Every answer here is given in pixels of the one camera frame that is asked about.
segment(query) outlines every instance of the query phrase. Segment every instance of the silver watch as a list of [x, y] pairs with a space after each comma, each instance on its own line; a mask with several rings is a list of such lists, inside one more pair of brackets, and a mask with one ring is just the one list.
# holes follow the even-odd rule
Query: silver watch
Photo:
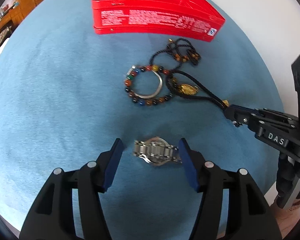
[[160, 137], [154, 137], [145, 142], [135, 141], [133, 155], [154, 166], [167, 162], [181, 163], [178, 147], [170, 145]]

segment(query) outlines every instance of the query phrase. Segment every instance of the blue fabric surface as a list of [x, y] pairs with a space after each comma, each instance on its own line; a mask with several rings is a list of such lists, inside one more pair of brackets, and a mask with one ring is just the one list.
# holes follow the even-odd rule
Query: blue fabric surface
[[[260, 55], [216, 8], [226, 18], [224, 27], [211, 43], [191, 39], [202, 59], [182, 70], [231, 104], [282, 111]], [[126, 148], [112, 187], [100, 196], [113, 239], [188, 239], [201, 200], [181, 165], [154, 168], [133, 157], [135, 139], [160, 136], [176, 145], [185, 137], [206, 160], [231, 171], [245, 167], [263, 193], [269, 189], [278, 152], [247, 127], [235, 128], [215, 105], [175, 98], [142, 108], [127, 97], [123, 79], [131, 65], [146, 65], [176, 37], [96, 35], [92, 26], [91, 0], [44, 0], [0, 56], [0, 214], [8, 222], [21, 229], [54, 168], [79, 169], [117, 137]], [[175, 66], [167, 55], [156, 63]], [[157, 83], [154, 74], [142, 73], [136, 90], [147, 93]], [[224, 225], [226, 204], [222, 214]]]

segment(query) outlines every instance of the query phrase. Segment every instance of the red bead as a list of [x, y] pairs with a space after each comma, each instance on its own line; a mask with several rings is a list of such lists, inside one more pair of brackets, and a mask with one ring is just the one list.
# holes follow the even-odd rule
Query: red bead
[[126, 85], [126, 87], [131, 86], [131, 80], [126, 79], [126, 80], [124, 81], [124, 84]]

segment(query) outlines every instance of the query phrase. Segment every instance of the silver screw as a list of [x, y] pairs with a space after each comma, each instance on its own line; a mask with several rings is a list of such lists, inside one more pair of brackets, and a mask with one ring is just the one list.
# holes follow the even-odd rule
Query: silver screw
[[88, 166], [89, 168], [94, 168], [95, 166], [97, 166], [97, 163], [96, 163], [95, 161], [88, 162], [88, 163], [87, 163], [87, 166]]
[[248, 171], [246, 169], [240, 169], [239, 172], [240, 172], [241, 175], [247, 175], [248, 174]]
[[205, 162], [204, 166], [206, 166], [207, 168], [212, 168], [214, 166], [213, 162]]
[[55, 175], [59, 175], [61, 172], [62, 172], [61, 168], [56, 168], [53, 170], [53, 174], [55, 174]]

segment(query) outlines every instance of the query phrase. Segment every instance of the red box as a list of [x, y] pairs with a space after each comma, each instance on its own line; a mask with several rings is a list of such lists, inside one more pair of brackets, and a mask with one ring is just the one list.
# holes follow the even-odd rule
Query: red box
[[94, 29], [212, 41], [225, 19], [206, 0], [92, 0]]

